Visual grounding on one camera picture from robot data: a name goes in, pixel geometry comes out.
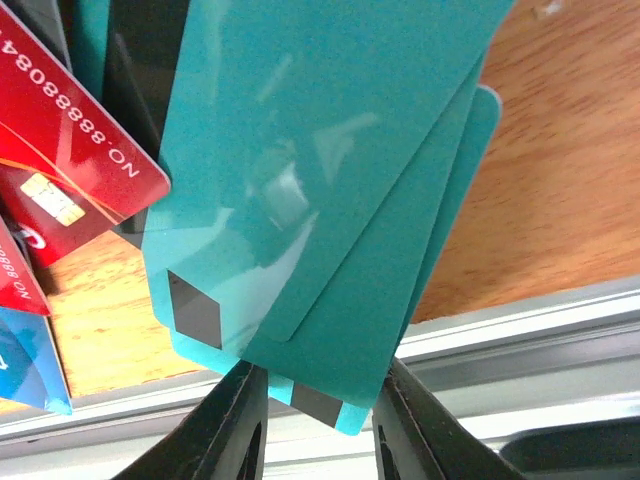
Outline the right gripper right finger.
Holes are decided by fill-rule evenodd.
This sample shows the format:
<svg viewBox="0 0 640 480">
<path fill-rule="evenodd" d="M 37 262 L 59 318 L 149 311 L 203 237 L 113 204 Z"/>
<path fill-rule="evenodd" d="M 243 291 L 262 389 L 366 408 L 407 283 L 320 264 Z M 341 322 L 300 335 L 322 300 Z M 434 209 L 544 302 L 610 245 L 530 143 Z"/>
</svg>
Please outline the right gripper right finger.
<svg viewBox="0 0 640 480">
<path fill-rule="evenodd" d="M 471 435 L 399 359 L 372 416 L 380 479 L 522 479 Z"/>
</svg>

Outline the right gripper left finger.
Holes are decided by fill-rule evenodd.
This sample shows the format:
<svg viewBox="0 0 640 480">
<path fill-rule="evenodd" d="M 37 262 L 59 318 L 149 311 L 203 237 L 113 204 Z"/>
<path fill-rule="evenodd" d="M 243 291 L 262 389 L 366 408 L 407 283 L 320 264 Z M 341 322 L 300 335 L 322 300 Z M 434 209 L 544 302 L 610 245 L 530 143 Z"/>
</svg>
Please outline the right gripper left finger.
<svg viewBox="0 0 640 480">
<path fill-rule="evenodd" d="M 236 363 L 176 428 L 115 478 L 262 478 L 267 387 L 264 369 Z"/>
</svg>

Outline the teal card bottom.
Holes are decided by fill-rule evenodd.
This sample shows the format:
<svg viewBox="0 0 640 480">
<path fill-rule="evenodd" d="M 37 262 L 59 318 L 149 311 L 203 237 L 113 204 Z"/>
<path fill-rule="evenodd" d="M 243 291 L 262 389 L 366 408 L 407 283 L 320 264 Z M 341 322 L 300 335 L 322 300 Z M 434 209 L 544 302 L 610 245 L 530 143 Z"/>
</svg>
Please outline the teal card bottom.
<svg viewBox="0 0 640 480">
<path fill-rule="evenodd" d="M 193 1 L 143 255 L 212 299 L 224 349 L 290 339 L 511 10 L 508 1 Z"/>
</svg>

